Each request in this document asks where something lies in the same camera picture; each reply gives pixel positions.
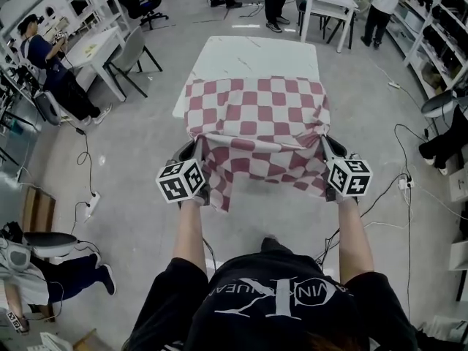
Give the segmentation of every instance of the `white table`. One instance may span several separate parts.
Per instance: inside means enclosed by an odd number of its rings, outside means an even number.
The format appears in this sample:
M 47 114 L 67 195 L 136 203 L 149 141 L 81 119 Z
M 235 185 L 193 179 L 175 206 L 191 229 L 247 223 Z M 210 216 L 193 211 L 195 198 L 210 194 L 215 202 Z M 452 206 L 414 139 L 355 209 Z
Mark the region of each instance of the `white table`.
M 73 65 L 75 69 L 91 65 L 99 74 L 103 81 L 109 86 L 117 98 L 123 102 L 125 96 L 120 92 L 112 78 L 105 71 L 103 65 L 112 55 L 113 51 L 118 47 L 125 45 L 124 38 L 118 27 L 113 27 L 98 34 L 87 34 L 82 37 L 70 51 L 66 54 L 66 58 L 62 60 L 62 64 L 70 69 Z
M 341 34 L 341 38 L 338 43 L 338 48 L 336 52 L 341 53 L 341 49 L 343 48 L 344 40 L 346 38 L 346 34 L 350 29 L 350 24 L 352 20 L 352 15 L 354 11 L 358 8 L 358 5 L 354 2 L 354 0 L 307 0 L 306 4 L 306 12 L 304 14 L 304 23 L 302 28 L 302 35 L 301 35 L 301 42 L 306 42 L 307 30 L 309 29 L 309 21 L 310 21 L 310 14 L 312 12 L 312 7 L 314 6 L 313 1 L 320 1 L 322 3 L 336 5 L 337 7 L 344 7 L 348 9 L 348 13 L 346 14 L 346 21 L 344 24 L 343 33 Z M 320 14 L 327 15 L 326 10 L 321 10 Z
M 272 75 L 320 80 L 315 46 L 257 37 L 210 37 L 182 88 L 173 116 L 184 118 L 185 88 L 195 79 Z

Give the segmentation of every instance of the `gray floor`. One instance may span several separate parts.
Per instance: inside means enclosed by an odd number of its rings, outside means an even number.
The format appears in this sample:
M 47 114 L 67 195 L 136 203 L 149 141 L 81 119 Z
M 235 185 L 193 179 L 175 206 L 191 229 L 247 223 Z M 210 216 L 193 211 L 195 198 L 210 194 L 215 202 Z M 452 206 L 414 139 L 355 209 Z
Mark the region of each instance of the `gray floor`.
M 288 1 L 284 16 L 294 21 L 295 3 Z M 187 141 L 183 121 L 175 120 L 171 112 L 205 41 L 212 35 L 298 40 L 295 32 L 269 31 L 264 12 L 253 18 L 239 17 L 253 10 L 254 7 L 244 7 L 227 14 L 223 7 L 209 8 L 206 0 L 164 0 L 161 11 L 170 19 L 158 25 L 166 27 L 146 33 L 147 46 L 164 72 L 155 72 L 144 58 L 143 68 L 148 73 L 132 75 L 148 91 L 149 98 L 142 98 L 122 81 L 129 96 L 121 104 L 105 84 L 92 86 L 91 100 L 97 105 L 112 102 L 114 110 L 99 127 L 87 130 L 93 158 L 93 188 L 102 200 L 87 223 L 82 223 L 83 209 L 78 208 L 75 234 L 99 246 L 103 260 L 113 266 L 118 293 L 109 298 L 104 287 L 96 285 L 64 303 L 58 322 L 70 340 L 97 328 L 102 339 L 119 349 L 154 277 L 170 260 L 178 209 L 165 204 L 154 178 L 173 152 Z M 239 24 L 260 27 L 233 28 Z M 345 47 L 342 54 L 336 52 L 339 35 L 326 45 L 320 37 L 318 20 L 312 19 L 309 28 L 308 40 L 317 46 L 320 77 L 331 101 L 331 134 L 367 159 L 374 170 L 369 195 L 361 203 L 365 210 L 401 172 L 404 158 L 393 135 L 395 124 L 406 124 L 421 134 L 427 125 L 414 102 L 404 92 L 389 88 L 387 77 L 374 64 L 405 87 L 419 104 L 423 95 L 412 73 L 403 68 L 401 54 L 389 37 L 385 37 L 378 52 L 361 43 L 363 21 L 356 27 L 352 50 Z M 415 180 L 449 203 L 448 180 L 425 166 L 417 153 L 418 139 L 404 129 L 399 130 L 399 137 L 409 163 L 414 165 L 410 170 Z M 76 165 L 84 148 L 83 137 L 70 126 L 63 126 L 45 175 L 38 178 L 58 200 L 56 230 L 71 231 L 75 203 L 89 197 L 88 163 Z M 412 209 L 411 321 L 419 325 L 454 301 L 459 277 L 448 272 L 447 267 L 458 221 L 419 188 L 412 192 Z M 373 221 L 406 225 L 407 206 L 396 186 L 365 217 L 365 223 Z M 203 226 L 220 261 L 255 251 L 265 234 L 277 235 L 297 253 L 315 256 L 322 251 L 325 238 L 337 228 L 337 209 L 334 204 L 325 204 L 287 186 L 238 181 L 230 213 L 203 209 Z M 408 230 L 378 224 L 367 230 L 377 270 L 388 275 L 407 312 Z M 335 249 L 325 263 L 335 275 L 337 257 Z

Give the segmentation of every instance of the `checkered tablecloth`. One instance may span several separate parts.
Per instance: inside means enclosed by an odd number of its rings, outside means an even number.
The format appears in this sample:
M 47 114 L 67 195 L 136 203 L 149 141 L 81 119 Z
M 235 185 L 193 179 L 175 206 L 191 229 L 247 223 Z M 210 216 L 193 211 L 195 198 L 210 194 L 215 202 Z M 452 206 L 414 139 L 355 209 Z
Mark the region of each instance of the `checkered tablecloth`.
M 320 135 L 330 128 L 325 89 L 306 78 L 194 80 L 185 122 L 203 139 L 211 205 L 228 211 L 235 175 L 325 196 Z

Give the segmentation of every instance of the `black shoe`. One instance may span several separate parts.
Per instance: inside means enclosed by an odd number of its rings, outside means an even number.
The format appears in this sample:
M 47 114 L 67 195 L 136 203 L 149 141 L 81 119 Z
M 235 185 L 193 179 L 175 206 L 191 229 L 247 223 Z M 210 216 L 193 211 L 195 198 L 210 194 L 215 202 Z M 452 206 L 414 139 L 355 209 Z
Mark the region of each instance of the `black shoe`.
M 215 8 L 215 7 L 219 7 L 219 5 L 224 5 L 224 4 L 226 4 L 226 1 L 224 0 L 213 0 L 210 3 L 210 7 Z
M 241 7 L 242 7 L 242 3 L 234 2 L 233 4 L 229 4 L 229 5 L 226 4 L 226 8 L 228 9 L 235 9 L 235 8 L 241 8 Z
M 268 27 L 272 32 L 283 32 L 277 23 L 267 22 L 266 27 Z
M 114 280 L 114 275 L 112 268 L 108 264 L 103 264 L 101 268 L 107 271 L 106 277 L 102 281 L 109 295 L 115 295 L 117 292 L 116 281 Z
M 368 41 L 366 40 L 365 37 L 361 37 L 361 41 L 362 41 L 362 43 L 364 43 L 364 45 L 365 45 L 366 47 L 370 47 L 370 46 L 371 46 L 371 43 L 368 42 Z
M 288 20 L 287 18 L 284 18 L 282 16 L 276 17 L 276 22 L 277 23 L 282 23 L 283 25 L 289 25 L 291 23 L 290 20 Z

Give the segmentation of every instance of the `black office chair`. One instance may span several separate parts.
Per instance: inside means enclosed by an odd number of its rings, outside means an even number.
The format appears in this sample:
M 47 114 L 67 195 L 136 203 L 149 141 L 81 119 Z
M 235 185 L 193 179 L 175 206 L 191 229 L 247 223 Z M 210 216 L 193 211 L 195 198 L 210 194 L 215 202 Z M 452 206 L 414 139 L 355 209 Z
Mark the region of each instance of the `black office chair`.
M 139 0 L 118 0 L 120 4 L 126 7 L 129 17 L 131 19 L 136 19 L 141 17 L 140 26 L 144 25 L 145 23 L 149 23 L 149 29 L 152 30 L 153 26 L 151 25 L 152 20 L 156 20 L 158 18 L 165 18 L 166 20 L 169 19 L 168 16 L 163 15 L 162 13 L 155 13 L 154 10 L 161 5 L 162 0 L 150 0 L 146 3 L 140 4 Z

